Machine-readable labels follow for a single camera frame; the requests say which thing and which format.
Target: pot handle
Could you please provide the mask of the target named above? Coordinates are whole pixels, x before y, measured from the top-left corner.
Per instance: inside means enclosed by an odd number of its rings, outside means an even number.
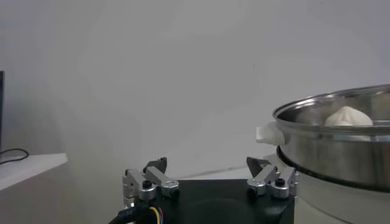
[[[263,127],[256,128],[256,141],[270,145],[285,145],[286,139],[283,132],[276,127],[276,122],[269,122]]]

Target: bolt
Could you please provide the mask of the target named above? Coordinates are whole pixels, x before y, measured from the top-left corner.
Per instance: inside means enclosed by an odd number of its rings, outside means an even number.
[[[142,182],[142,188],[143,189],[149,189],[152,187],[152,182],[150,182],[149,180],[144,180]]]
[[[246,193],[247,193],[248,197],[251,198],[251,199],[257,198],[256,191],[254,189],[252,189],[252,188],[248,188]]]
[[[180,197],[180,190],[175,189],[171,192],[171,197],[173,200],[177,200]]]
[[[285,184],[286,184],[286,182],[284,181],[284,179],[278,178],[275,180],[275,185],[277,187],[283,187]]]

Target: white shelf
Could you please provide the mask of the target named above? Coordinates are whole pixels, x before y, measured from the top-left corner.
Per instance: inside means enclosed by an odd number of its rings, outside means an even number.
[[[32,178],[68,161],[65,153],[31,155],[28,158],[0,165],[0,191],[14,184]]]

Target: cable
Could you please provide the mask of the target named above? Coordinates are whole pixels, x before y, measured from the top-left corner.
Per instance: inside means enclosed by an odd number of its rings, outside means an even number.
[[[17,158],[17,159],[10,159],[10,160],[5,160],[5,161],[1,161],[0,162],[0,165],[1,164],[4,164],[4,163],[10,163],[10,162],[15,162],[15,161],[21,161],[21,160],[24,160],[26,159],[27,157],[29,157],[30,153],[27,151],[27,150],[24,150],[24,149],[7,149],[3,152],[0,152],[0,156],[5,154],[6,152],[12,152],[12,151],[20,151],[20,152],[24,152],[24,156],[20,157],[20,158]]]
[[[157,209],[155,207],[149,207],[149,209],[156,214],[157,224],[160,224],[160,214],[158,213]]]
[[[158,210],[160,211],[160,222],[161,222],[161,224],[163,224],[164,223],[164,215],[163,215],[163,210],[160,208],[160,207],[158,207]]]

